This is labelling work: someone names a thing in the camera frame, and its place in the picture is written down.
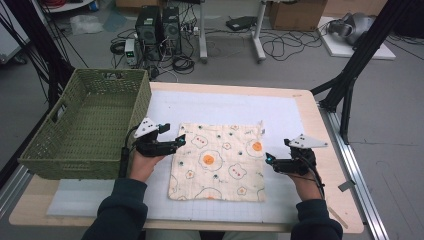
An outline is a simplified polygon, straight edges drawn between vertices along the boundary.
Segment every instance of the patterned cloth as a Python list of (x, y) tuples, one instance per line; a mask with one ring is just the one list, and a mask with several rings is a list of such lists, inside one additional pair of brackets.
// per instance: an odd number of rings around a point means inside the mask
[(186, 145), (172, 161), (174, 200), (264, 201), (262, 127), (183, 123)]

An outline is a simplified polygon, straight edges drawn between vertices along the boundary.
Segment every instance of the wooden table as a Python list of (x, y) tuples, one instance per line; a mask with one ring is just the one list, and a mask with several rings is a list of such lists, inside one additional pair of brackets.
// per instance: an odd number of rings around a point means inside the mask
[[(343, 226), (345, 233), (361, 233), (364, 229), (350, 190), (341, 192), (338, 186), (346, 182), (330, 137), (321, 118), (315, 99), (306, 90), (254, 88), (236, 86), (195, 85), (176, 83), (151, 83), (153, 91), (205, 92), (272, 96), (293, 98), (301, 115), (305, 134), (329, 143), (327, 148), (314, 149), (316, 158), (325, 159), (318, 164), (318, 171), (326, 185), (326, 200), (330, 217)], [(47, 209), (57, 190), (59, 181), (34, 176), (10, 215), (13, 225), (29, 226), (90, 226), (94, 218), (47, 216)], [(274, 231), (289, 232), (291, 224), (196, 222), (176, 220), (147, 220), (145, 228), (196, 229), (219, 231)]]

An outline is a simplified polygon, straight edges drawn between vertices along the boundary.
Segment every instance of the wicker basket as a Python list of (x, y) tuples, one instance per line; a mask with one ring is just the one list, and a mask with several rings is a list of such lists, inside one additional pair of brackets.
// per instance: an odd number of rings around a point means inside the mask
[(125, 136), (151, 94), (143, 70), (75, 70), (19, 162), (46, 179), (117, 178)]

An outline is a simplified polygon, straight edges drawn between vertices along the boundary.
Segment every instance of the computer case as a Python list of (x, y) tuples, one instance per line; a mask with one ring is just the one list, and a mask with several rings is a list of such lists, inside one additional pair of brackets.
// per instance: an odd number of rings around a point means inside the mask
[(180, 12), (178, 7), (167, 7), (163, 9), (162, 22), (164, 37), (167, 39), (167, 49), (171, 49), (174, 54), (181, 54), (181, 32), (180, 32)]
[(159, 6), (142, 6), (135, 30), (142, 49), (162, 43), (164, 37)]

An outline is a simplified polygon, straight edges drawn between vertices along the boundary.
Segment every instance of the gray floor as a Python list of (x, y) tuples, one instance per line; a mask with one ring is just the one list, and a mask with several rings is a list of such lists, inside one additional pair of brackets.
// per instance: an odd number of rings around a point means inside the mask
[[(69, 14), (90, 14), (80, 10)], [(105, 22), (109, 13), (94, 15)], [(110, 40), (134, 26), (127, 21), (116, 32), (71, 36), (69, 40), (91, 68), (110, 68)], [(424, 57), (424, 47), (397, 43)], [(360, 75), (353, 96), (349, 138), (387, 233), (391, 239), (421, 239), (424, 236), (424, 190), (419, 183), (424, 170), (422, 159), (424, 100), (423, 61), (386, 45), (395, 61), (372, 60)], [(247, 35), (208, 35), (210, 58), (196, 63), (189, 75), (177, 75), (180, 83), (312, 89), (337, 76), (347, 58), (330, 57), (324, 46), (306, 48), (302, 53), (277, 62), (268, 57), (257, 64)], [(73, 66), (83, 67), (68, 47)], [(0, 67), (0, 167), (47, 109), (32, 65), (7, 64)], [(175, 82), (165, 73), (157, 81)], [(325, 94), (316, 96), (323, 99)], [(11, 226), (0, 221), (2, 239), (79, 239), (85, 228), (35, 228)], [(279, 239), (289, 239), (280, 234)], [(344, 239), (372, 239), (368, 230)]]

